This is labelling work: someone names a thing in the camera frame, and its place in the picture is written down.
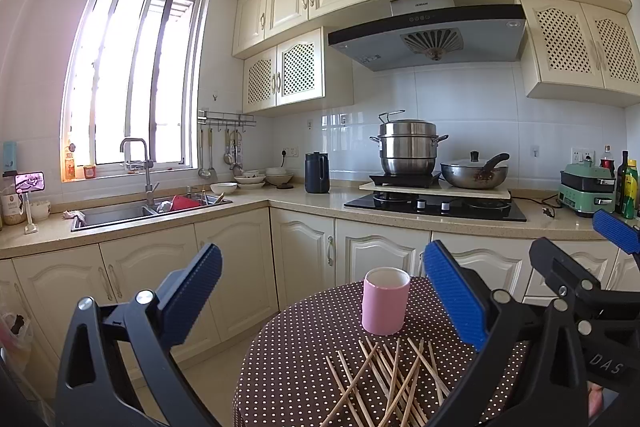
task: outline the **faucet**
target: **faucet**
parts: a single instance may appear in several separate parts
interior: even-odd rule
[[[120,152],[124,152],[124,144],[126,144],[127,142],[142,142],[142,145],[145,148],[145,162],[143,163],[143,167],[145,168],[145,176],[146,176],[146,185],[145,185],[146,204],[148,204],[149,206],[153,206],[154,192],[156,191],[156,188],[158,188],[158,185],[160,184],[160,182],[156,183],[155,186],[151,184],[151,176],[149,174],[149,169],[154,166],[154,163],[152,160],[149,159],[149,153],[148,153],[148,150],[146,149],[146,142],[144,141],[143,138],[131,138],[127,136],[124,140],[120,142]]]

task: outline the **kettle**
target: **kettle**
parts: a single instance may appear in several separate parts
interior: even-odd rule
[[[326,154],[305,154],[305,190],[310,194],[329,192],[329,157]]]

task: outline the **drying rack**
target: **drying rack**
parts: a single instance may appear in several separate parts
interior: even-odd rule
[[[255,127],[257,122],[252,114],[199,110],[198,124],[215,126],[218,132],[228,127],[239,128],[245,132],[246,127]]]

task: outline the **polka dot tablecloth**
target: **polka dot tablecloth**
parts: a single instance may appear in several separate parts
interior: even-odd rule
[[[319,427],[341,395],[325,356],[330,356],[347,387],[348,380],[336,351],[342,350],[351,375],[355,375],[365,360],[358,340],[366,344],[367,335],[372,343],[385,343],[392,353],[395,353],[396,338],[402,339],[399,367],[404,375],[415,360],[415,352],[406,338],[411,338],[416,346],[424,339],[427,359],[430,340],[438,375],[449,390],[473,360],[475,350],[459,340],[428,279],[412,277],[404,327],[395,336],[377,337],[367,333],[360,324],[361,313],[362,282],[356,282],[313,295],[270,321],[255,338],[242,364],[233,403],[234,427]],[[525,349],[524,344],[514,348],[483,420],[500,412]],[[358,381],[358,389],[377,425],[385,413],[386,397],[370,369]],[[431,417],[438,408],[438,399],[433,378],[422,365],[416,396],[427,417]],[[353,403],[360,413],[355,400]],[[396,415],[391,417],[390,424],[399,425]],[[347,405],[338,411],[331,425],[357,427]]]

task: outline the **pink cup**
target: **pink cup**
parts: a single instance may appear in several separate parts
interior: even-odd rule
[[[409,274],[398,268],[374,268],[364,278],[362,327],[374,335],[398,333],[409,298]]]

